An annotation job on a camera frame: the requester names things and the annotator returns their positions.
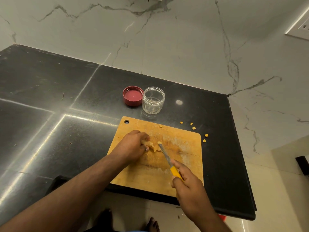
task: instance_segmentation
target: maroon lid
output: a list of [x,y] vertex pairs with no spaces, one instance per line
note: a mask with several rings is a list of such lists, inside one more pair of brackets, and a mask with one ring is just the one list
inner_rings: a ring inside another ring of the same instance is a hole
[[122,92],[123,101],[128,106],[137,107],[141,105],[143,94],[144,91],[140,87],[137,86],[126,87]]

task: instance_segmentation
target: left forearm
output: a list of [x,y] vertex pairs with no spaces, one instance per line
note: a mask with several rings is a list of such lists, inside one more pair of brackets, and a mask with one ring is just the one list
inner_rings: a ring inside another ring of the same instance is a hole
[[95,197],[127,166],[111,153],[0,227],[0,231],[67,231]]

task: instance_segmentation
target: person's left hand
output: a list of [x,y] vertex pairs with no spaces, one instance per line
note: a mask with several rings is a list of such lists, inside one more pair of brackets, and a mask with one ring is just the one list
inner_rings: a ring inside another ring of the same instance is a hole
[[121,155],[126,158],[127,161],[134,162],[141,157],[144,152],[149,150],[148,146],[141,144],[143,139],[149,141],[150,137],[147,133],[133,130],[123,137],[111,154]]

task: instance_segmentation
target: knife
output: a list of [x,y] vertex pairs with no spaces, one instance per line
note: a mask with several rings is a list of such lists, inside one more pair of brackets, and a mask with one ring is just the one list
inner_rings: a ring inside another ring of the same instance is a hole
[[163,152],[166,160],[168,161],[168,164],[170,165],[171,172],[174,176],[179,177],[183,182],[184,180],[182,179],[181,175],[177,171],[176,167],[171,163],[171,158],[168,156],[168,153],[165,151],[162,143],[158,143],[159,147],[161,148],[161,151]]

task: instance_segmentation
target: electrical outlet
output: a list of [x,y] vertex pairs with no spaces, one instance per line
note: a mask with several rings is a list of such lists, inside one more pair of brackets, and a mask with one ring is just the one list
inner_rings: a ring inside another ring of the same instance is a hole
[[286,35],[309,40],[309,7],[288,29]]

